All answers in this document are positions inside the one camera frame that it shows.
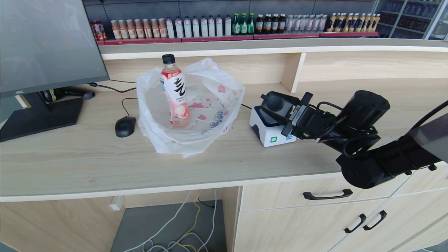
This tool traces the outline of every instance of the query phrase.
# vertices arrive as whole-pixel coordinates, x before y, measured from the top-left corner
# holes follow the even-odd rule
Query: drawer handle
[[[357,228],[359,228],[359,226],[361,226],[367,219],[366,215],[361,213],[361,215],[359,216],[361,218],[361,222],[359,222],[359,224],[354,227],[352,230],[348,229],[347,227],[344,229],[346,234],[350,234],[351,232],[355,231]]]
[[[353,194],[352,190],[350,190],[350,189],[344,189],[344,190],[342,190],[342,192],[344,194],[343,195],[339,195],[339,196],[316,197],[312,193],[310,193],[309,191],[306,191],[306,192],[303,193],[303,197],[305,197],[305,199],[307,199],[307,200],[331,200],[331,199],[346,198],[346,197],[348,197],[348,196]]]
[[[384,210],[379,212],[379,214],[381,215],[381,219],[377,223],[375,223],[375,225],[373,225],[372,227],[368,227],[367,225],[365,225],[362,228],[365,231],[369,231],[369,230],[373,229],[374,227],[376,227],[376,225],[378,225],[380,222],[382,222],[386,218],[386,216],[388,215],[388,213],[386,213],[386,211],[384,211]]]

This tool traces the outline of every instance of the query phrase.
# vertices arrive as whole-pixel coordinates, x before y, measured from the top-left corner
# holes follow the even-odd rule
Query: monitor stand
[[[0,129],[0,142],[75,125],[82,97],[47,104],[38,93],[23,95],[30,108],[14,111]]]

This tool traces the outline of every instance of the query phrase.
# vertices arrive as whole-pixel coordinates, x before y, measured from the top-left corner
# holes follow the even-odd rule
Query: computer mouse
[[[117,137],[127,137],[134,133],[135,123],[137,119],[135,117],[123,117],[118,119],[115,124],[115,134]]]

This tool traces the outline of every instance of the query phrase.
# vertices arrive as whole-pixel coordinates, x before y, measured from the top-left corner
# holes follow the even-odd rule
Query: plastic bag
[[[154,68],[137,79],[138,127],[158,153],[183,157],[202,153],[232,126],[241,107],[244,86],[210,58],[182,69],[191,122],[184,129],[175,129],[169,121],[169,103],[160,87],[161,72],[161,68]]]

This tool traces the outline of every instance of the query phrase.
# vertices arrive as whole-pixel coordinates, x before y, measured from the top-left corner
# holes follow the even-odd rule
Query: black bottle cap
[[[162,60],[163,60],[164,64],[166,64],[166,65],[174,64],[176,62],[176,59],[174,59],[174,55],[172,55],[172,54],[164,54],[162,56]]]

